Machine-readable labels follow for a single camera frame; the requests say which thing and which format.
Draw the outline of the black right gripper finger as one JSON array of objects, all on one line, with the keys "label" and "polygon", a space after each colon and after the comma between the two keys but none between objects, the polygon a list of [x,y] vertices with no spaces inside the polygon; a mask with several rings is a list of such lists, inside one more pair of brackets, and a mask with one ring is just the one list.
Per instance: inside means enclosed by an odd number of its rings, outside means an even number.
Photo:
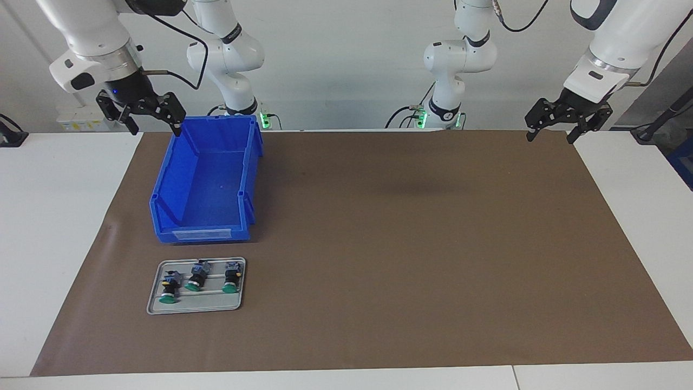
[{"label": "black right gripper finger", "polygon": [[106,90],[99,91],[96,96],[96,103],[108,121],[115,121],[126,126],[131,135],[136,135],[139,132],[139,126],[131,118],[131,106],[116,102]]},{"label": "black right gripper finger", "polygon": [[183,104],[173,92],[156,97],[154,118],[169,125],[173,135],[176,137],[182,133],[182,123],[186,117]]}]

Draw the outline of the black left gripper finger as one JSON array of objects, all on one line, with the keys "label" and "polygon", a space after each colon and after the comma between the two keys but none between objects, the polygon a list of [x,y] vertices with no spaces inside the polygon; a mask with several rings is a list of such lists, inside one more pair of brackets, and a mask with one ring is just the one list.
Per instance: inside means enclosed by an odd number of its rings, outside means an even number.
[{"label": "black left gripper finger", "polygon": [[525,115],[525,123],[529,128],[526,139],[529,142],[535,140],[542,129],[559,123],[564,123],[566,104],[561,100],[554,102],[546,98],[540,98]]},{"label": "black left gripper finger", "polygon": [[574,144],[580,136],[599,131],[613,114],[613,108],[609,103],[599,105],[594,109],[589,109],[586,113],[572,114],[576,126],[566,136],[567,143]]}]

